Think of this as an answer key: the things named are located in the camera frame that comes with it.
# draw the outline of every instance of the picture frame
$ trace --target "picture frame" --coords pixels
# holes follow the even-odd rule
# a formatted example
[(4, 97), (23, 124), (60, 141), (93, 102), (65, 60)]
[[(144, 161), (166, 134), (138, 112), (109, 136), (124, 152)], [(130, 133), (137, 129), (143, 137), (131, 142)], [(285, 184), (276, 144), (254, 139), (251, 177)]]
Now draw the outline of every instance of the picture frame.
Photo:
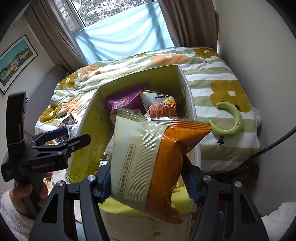
[(18, 75), (38, 56), (27, 36), (14, 42), (0, 56), (0, 90), (5, 94)]

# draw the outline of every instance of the human hand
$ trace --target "human hand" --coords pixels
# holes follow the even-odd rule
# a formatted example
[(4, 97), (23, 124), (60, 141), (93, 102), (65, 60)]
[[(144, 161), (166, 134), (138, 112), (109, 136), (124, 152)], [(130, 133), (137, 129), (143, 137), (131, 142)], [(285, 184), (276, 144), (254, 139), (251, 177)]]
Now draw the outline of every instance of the human hand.
[[(52, 176), (52, 172), (47, 172), (43, 174), (43, 178), (51, 177), (51, 176)], [(27, 210), (24, 202), (22, 201), (22, 198), (29, 196), (32, 190), (33, 190), (32, 184), (27, 184), (27, 185), (19, 184), (17, 186), (14, 184), (14, 189), (9, 191), (9, 197), (13, 206), (19, 213), (25, 216), (29, 215), (29, 211)], [(48, 189), (44, 182), (43, 182), (39, 196), (41, 199), (39, 200), (38, 204), (39, 206), (42, 207), (46, 198), (48, 197)]]

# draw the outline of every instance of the white flower center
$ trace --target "white flower center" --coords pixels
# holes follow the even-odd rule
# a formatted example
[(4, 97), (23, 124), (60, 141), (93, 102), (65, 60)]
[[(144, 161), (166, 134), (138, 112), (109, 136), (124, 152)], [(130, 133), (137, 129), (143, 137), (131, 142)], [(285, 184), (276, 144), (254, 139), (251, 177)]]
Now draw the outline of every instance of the white flower center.
[(229, 94), (230, 96), (236, 96), (235, 91), (228, 91), (228, 94)]

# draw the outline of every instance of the sky in picture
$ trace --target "sky in picture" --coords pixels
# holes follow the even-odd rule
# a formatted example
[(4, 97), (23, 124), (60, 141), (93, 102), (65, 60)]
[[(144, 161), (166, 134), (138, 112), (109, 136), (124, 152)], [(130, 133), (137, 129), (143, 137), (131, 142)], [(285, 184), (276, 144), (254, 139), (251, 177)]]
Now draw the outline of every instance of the sky in picture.
[(28, 45), (26, 41), (23, 39), (16, 46), (14, 46), (5, 56), (3, 56), (3, 58), (0, 60), (0, 71), (3, 69), (3, 67), (6, 67), (8, 64), (10, 64), (13, 61), (15, 55), (24, 50), (27, 46)]

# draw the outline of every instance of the metal screw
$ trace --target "metal screw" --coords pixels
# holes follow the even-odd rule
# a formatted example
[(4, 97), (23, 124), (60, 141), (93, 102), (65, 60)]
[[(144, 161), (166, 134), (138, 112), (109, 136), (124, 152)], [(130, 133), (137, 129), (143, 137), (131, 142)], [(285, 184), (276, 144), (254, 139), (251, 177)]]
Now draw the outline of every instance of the metal screw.
[(89, 175), (89, 176), (87, 177), (87, 179), (88, 179), (89, 181), (93, 181), (93, 180), (96, 179), (96, 176), (95, 176), (95, 175)]
[(204, 179), (205, 181), (210, 181), (212, 178), (211, 178), (211, 176), (209, 176), (209, 175), (204, 175), (204, 176), (203, 176), (203, 179)]
[(238, 182), (238, 181), (236, 181), (236, 182), (234, 183), (234, 185), (235, 185), (236, 187), (240, 188), (240, 187), (242, 186), (242, 183), (241, 183), (241, 182)]
[(58, 187), (61, 187), (61, 186), (64, 185), (64, 181), (58, 181), (58, 182), (56, 183), (56, 185), (57, 185)]

